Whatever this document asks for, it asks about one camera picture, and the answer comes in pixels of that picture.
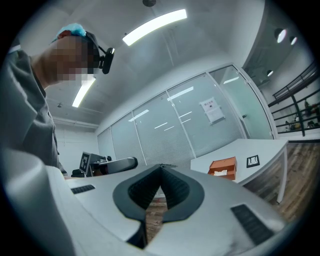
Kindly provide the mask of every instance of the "gray jacket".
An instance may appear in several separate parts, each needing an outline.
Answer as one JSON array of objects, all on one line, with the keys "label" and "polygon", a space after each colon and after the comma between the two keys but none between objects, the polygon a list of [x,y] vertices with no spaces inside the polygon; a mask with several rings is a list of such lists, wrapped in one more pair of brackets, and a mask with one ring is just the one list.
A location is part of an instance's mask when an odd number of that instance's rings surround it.
[{"label": "gray jacket", "polygon": [[46,98],[30,57],[23,50],[8,54],[0,72],[0,142],[37,156],[66,176]]}]

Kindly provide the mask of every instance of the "orange box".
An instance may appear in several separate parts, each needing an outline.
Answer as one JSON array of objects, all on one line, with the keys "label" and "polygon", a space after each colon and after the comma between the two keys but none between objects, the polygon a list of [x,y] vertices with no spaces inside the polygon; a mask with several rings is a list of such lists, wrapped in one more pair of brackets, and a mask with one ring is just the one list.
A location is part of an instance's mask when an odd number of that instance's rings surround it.
[{"label": "orange box", "polygon": [[215,172],[221,172],[223,170],[226,170],[227,174],[218,177],[222,177],[231,181],[236,179],[237,159],[235,156],[227,159],[213,161],[210,165],[208,174],[214,176]]}]

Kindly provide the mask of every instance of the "white desk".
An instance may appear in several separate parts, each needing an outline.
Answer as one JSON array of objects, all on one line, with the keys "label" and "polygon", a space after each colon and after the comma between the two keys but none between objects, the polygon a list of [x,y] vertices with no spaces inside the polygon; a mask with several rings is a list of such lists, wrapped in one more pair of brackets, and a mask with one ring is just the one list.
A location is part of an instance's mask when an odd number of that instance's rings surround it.
[{"label": "white desk", "polygon": [[[277,159],[282,160],[282,177],[277,202],[284,197],[287,181],[287,140],[237,139],[211,153],[191,160],[191,170],[208,173],[212,161],[235,157],[237,162],[234,182],[243,186],[267,170]],[[247,158],[259,156],[260,165],[247,168]]]}]

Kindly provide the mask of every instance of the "ceiling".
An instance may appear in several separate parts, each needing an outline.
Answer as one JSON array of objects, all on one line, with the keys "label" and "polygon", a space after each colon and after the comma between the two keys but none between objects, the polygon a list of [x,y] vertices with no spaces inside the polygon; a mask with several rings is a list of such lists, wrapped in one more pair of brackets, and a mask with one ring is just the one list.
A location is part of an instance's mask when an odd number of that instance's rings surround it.
[{"label": "ceiling", "polygon": [[[32,56],[44,50],[61,27],[77,22],[96,35],[102,48],[115,48],[110,73],[96,75],[80,107],[72,107],[80,79],[46,90],[54,117],[99,124],[108,112],[173,67],[221,51],[234,57],[235,63],[238,59],[244,63],[247,55],[235,49],[246,44],[241,33],[250,32],[244,23],[239,28],[239,21],[251,15],[244,1],[258,0],[157,0],[153,7],[144,6],[142,0],[52,1],[26,24],[19,39],[22,49]],[[130,47],[123,42],[125,33],[180,9],[186,9],[187,19],[159,28]]]},{"label": "ceiling", "polygon": [[[277,28],[287,30],[281,43],[277,43],[275,38],[275,29]],[[267,71],[272,70],[275,73],[289,56],[295,46],[290,43],[291,36],[302,37],[293,21],[276,5],[269,2],[264,9],[264,18],[262,18],[251,56],[243,67],[258,87],[265,86],[270,81]]]}]

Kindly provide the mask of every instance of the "black plastic cover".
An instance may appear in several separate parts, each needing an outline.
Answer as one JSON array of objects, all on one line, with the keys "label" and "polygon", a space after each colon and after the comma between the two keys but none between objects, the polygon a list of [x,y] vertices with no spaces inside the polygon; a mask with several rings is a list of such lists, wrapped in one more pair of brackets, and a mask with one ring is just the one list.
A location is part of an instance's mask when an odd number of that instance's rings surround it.
[{"label": "black plastic cover", "polygon": [[95,163],[94,168],[99,168],[103,175],[115,174],[134,169],[138,166],[138,160],[135,157],[128,157],[111,162]]},{"label": "black plastic cover", "polygon": [[232,207],[231,211],[256,246],[274,235],[245,204]]},{"label": "black plastic cover", "polygon": [[139,231],[128,240],[140,248],[146,246],[147,240],[146,209],[160,186],[168,207],[163,223],[185,220],[200,207],[205,197],[199,182],[159,164],[119,183],[113,191],[113,201],[124,216],[141,222]]},{"label": "black plastic cover", "polygon": [[94,189],[95,189],[95,187],[92,185],[85,185],[85,186],[71,188],[71,191],[74,194],[79,194],[79,193],[86,192],[89,190],[94,190]]}]

